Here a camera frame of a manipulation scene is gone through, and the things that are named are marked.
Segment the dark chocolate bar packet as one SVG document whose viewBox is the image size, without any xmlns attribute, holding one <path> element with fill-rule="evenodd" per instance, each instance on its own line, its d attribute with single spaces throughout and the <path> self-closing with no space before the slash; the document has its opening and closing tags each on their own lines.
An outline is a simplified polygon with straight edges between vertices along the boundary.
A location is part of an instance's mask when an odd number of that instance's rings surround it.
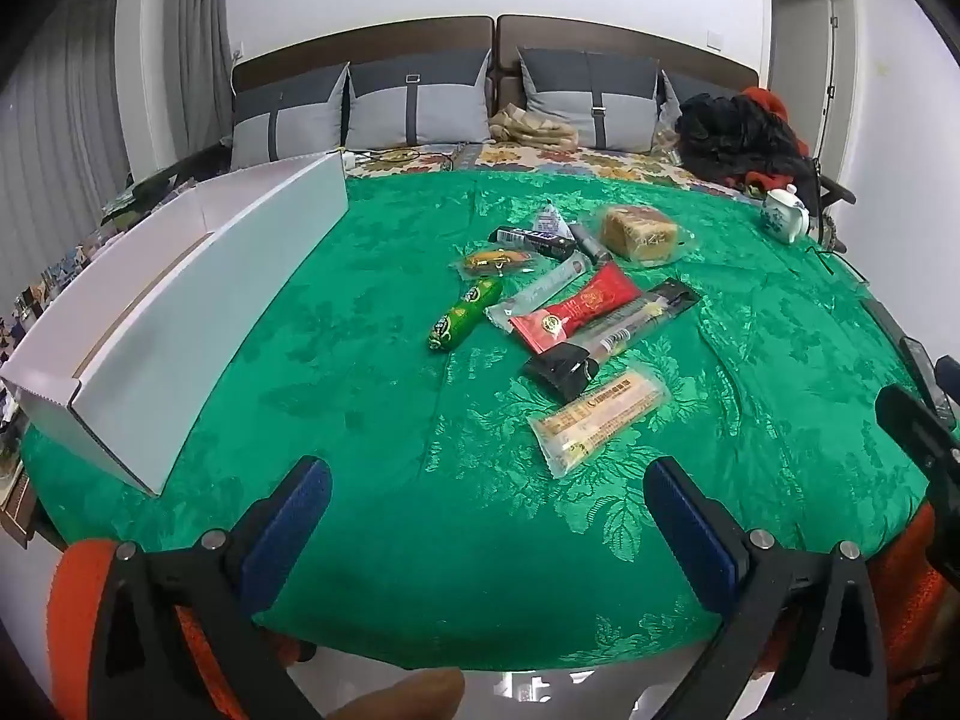
<svg viewBox="0 0 960 720">
<path fill-rule="evenodd" d="M 558 260 L 558 262 L 571 257 L 578 249 L 578 244 L 571 238 L 551 234 L 551 232 L 521 229 L 520 227 L 497 227 L 488 236 L 488 240 L 505 247 L 512 247 L 512 249 L 537 252 L 537 254 Z"/>
</svg>

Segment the clear long jelly stick packet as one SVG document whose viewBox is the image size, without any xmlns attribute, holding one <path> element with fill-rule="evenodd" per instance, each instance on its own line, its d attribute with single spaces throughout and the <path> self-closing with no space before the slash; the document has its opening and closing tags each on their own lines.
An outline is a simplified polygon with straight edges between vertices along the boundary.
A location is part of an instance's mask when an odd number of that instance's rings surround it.
<svg viewBox="0 0 960 720">
<path fill-rule="evenodd" d="M 505 333 L 511 333 L 511 321 L 514 317 L 527 316 L 535 309 L 540 309 L 562 289 L 568 288 L 571 283 L 585 275 L 591 266 L 592 263 L 590 263 L 587 255 L 584 255 L 583 252 L 574 252 L 560 265 L 556 265 L 553 270 L 535 278 L 519 293 L 512 294 L 511 298 L 503 299 L 487 307 L 485 316 L 493 323 L 494 327 L 500 328 Z"/>
</svg>

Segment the black smartphone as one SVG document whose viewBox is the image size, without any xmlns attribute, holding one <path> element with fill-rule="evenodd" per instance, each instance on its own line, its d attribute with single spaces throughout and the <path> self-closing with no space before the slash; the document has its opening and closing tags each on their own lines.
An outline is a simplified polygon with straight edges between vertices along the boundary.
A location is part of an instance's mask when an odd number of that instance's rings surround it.
<svg viewBox="0 0 960 720">
<path fill-rule="evenodd" d="M 916 338 L 903 337 L 900 340 L 900 351 L 924 403 L 951 431 L 957 426 L 957 418 L 949 397 L 935 380 L 934 364 L 923 343 Z"/>
</svg>

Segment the black chair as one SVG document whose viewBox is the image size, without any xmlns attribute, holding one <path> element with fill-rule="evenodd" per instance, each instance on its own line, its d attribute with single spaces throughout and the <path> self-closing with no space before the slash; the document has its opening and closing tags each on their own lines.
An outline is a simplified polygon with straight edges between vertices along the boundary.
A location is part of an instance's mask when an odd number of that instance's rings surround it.
<svg viewBox="0 0 960 720">
<path fill-rule="evenodd" d="M 817 201 L 814 211 L 812 211 L 809 236 L 814 238 L 828 252 L 846 254 L 848 247 L 839 238 L 838 224 L 836 224 L 835 218 L 830 215 L 830 208 L 835 205 L 854 206 L 857 203 L 856 194 L 848 187 L 836 182 L 835 179 L 825 176 L 820 163 L 815 158 L 809 158 L 807 163 L 811 165 L 815 188 L 817 189 Z"/>
</svg>

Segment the beige wafer bar packet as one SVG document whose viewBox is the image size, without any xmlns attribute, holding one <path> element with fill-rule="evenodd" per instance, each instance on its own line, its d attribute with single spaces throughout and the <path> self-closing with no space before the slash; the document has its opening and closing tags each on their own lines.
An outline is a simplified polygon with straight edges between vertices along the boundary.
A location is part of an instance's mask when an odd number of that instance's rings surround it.
<svg viewBox="0 0 960 720">
<path fill-rule="evenodd" d="M 628 367 L 616 379 L 584 392 L 560 410 L 529 418 L 545 465 L 555 479 L 576 470 L 633 422 L 659 410 L 669 388 L 652 374 Z"/>
</svg>

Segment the black jacket pile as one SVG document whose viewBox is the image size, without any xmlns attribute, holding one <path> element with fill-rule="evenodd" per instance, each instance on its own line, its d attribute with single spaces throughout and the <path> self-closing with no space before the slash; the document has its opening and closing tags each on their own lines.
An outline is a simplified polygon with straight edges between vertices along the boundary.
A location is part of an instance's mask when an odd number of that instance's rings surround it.
<svg viewBox="0 0 960 720">
<path fill-rule="evenodd" d="M 700 94 L 682 104 L 675 132 L 680 164 L 708 182 L 726 184 L 732 156 L 737 153 L 742 124 L 732 98 Z"/>
</svg>

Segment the floral bedsheet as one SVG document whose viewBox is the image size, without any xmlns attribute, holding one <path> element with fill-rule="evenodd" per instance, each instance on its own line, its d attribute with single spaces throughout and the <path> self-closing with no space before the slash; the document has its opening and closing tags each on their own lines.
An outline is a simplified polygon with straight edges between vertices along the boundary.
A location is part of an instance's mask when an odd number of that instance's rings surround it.
<svg viewBox="0 0 960 720">
<path fill-rule="evenodd" d="M 524 172 L 565 174 L 611 181 L 636 182 L 708 193 L 715 197 L 748 202 L 750 197 L 735 188 L 713 184 L 693 176 L 661 156 L 643 153 L 613 153 L 578 148 L 574 151 L 542 149 L 512 142 L 462 143 L 462 145 L 398 146 L 379 151 L 353 151 L 358 164 L 345 169 L 348 177 L 386 177 L 398 174 L 449 171 Z"/>
</svg>

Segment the far right grey pillow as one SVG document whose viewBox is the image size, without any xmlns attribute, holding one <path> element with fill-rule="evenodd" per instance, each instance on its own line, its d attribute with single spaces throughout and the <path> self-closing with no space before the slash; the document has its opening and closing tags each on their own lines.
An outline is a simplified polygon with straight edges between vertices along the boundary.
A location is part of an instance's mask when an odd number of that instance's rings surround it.
<svg viewBox="0 0 960 720">
<path fill-rule="evenodd" d="M 709 98 L 732 98 L 732 96 L 739 94 L 739 90 L 704 82 L 700 78 L 683 75 L 678 71 L 675 71 L 675 73 L 669 73 L 667 70 L 661 71 L 661 78 L 659 78 L 659 99 L 661 99 L 659 122 L 661 122 L 661 125 L 674 128 L 680 114 L 682 114 L 682 104 L 686 103 L 688 99 L 700 96 L 700 94 L 708 94 Z"/>
</svg>

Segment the grey pillow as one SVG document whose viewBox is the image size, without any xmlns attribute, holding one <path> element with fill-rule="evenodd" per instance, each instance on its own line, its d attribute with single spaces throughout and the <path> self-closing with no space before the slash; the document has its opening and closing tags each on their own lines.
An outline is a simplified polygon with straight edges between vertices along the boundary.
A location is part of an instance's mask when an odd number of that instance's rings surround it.
<svg viewBox="0 0 960 720">
<path fill-rule="evenodd" d="M 674 128 L 680 114 L 682 114 L 682 104 L 686 103 L 688 99 L 700 96 L 700 94 L 708 94 L 709 98 L 732 98 L 732 96 L 739 94 L 739 90 L 704 82 L 700 78 L 683 75 L 678 71 L 675 71 L 675 73 L 669 73 L 667 70 L 661 71 L 661 78 L 659 78 L 659 99 L 661 99 L 659 122 L 661 122 L 661 125 Z"/>
<path fill-rule="evenodd" d="M 239 93 L 231 169 L 338 148 L 347 82 L 348 64 L 338 64 Z"/>
<path fill-rule="evenodd" d="M 488 130 L 488 49 L 451 49 L 350 67 L 345 146 L 482 143 Z"/>
<path fill-rule="evenodd" d="M 647 153 L 658 125 L 659 62 L 521 47 L 527 109 L 569 125 L 583 148 Z"/>
</svg>

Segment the white door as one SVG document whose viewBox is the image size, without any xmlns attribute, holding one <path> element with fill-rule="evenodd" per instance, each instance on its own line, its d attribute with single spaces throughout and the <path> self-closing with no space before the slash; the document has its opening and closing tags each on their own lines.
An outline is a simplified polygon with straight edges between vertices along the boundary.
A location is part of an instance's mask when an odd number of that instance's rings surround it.
<svg viewBox="0 0 960 720">
<path fill-rule="evenodd" d="M 771 0 L 768 88 L 788 108 L 789 125 L 823 174 L 843 163 L 843 117 L 850 106 L 841 15 L 836 0 Z"/>
</svg>

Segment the white silver snack pouch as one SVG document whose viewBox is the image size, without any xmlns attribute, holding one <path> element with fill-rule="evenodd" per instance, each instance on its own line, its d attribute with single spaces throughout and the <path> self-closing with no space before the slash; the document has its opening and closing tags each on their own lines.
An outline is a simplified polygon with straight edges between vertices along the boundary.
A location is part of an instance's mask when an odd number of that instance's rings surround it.
<svg viewBox="0 0 960 720">
<path fill-rule="evenodd" d="M 569 224 L 563 218 L 562 212 L 551 203 L 547 203 L 537 211 L 532 229 L 545 236 L 573 239 L 573 232 L 569 229 Z"/>
</svg>

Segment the green sausage snack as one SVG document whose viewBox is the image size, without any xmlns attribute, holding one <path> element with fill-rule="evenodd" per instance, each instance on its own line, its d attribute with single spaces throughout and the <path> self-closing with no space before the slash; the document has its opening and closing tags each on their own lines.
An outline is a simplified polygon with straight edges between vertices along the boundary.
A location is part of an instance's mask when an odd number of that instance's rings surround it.
<svg viewBox="0 0 960 720">
<path fill-rule="evenodd" d="M 457 302 L 434 322 L 428 333 L 428 349 L 452 351 L 457 348 L 485 317 L 485 310 L 500 300 L 501 294 L 501 278 L 483 277 L 474 281 Z"/>
</svg>

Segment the orange snack in clear wrapper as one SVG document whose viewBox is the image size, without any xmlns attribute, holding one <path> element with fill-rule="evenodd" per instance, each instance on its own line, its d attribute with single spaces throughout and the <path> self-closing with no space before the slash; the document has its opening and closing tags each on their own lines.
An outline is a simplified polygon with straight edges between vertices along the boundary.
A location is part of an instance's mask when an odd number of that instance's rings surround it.
<svg viewBox="0 0 960 720">
<path fill-rule="evenodd" d="M 472 250 L 468 254 L 457 257 L 451 263 L 451 268 L 459 273 L 460 278 L 504 277 L 511 273 L 529 273 L 540 265 L 539 255 L 525 250 L 493 249 Z"/>
</svg>

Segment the far left grey pillow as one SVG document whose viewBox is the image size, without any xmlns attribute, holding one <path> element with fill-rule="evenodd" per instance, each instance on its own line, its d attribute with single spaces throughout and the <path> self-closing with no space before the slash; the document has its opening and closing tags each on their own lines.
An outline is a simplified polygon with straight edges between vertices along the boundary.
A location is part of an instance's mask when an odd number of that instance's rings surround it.
<svg viewBox="0 0 960 720">
<path fill-rule="evenodd" d="M 231 169 L 338 148 L 347 82 L 348 64 L 338 64 L 239 93 Z"/>
</svg>

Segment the grey curtain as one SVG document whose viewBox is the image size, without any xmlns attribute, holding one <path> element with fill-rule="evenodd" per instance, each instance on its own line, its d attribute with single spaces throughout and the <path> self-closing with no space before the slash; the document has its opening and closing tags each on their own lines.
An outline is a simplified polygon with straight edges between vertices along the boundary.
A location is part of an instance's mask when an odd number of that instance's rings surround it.
<svg viewBox="0 0 960 720">
<path fill-rule="evenodd" d="M 231 127 L 226 0 L 2 0 L 2 299 Z"/>
</svg>

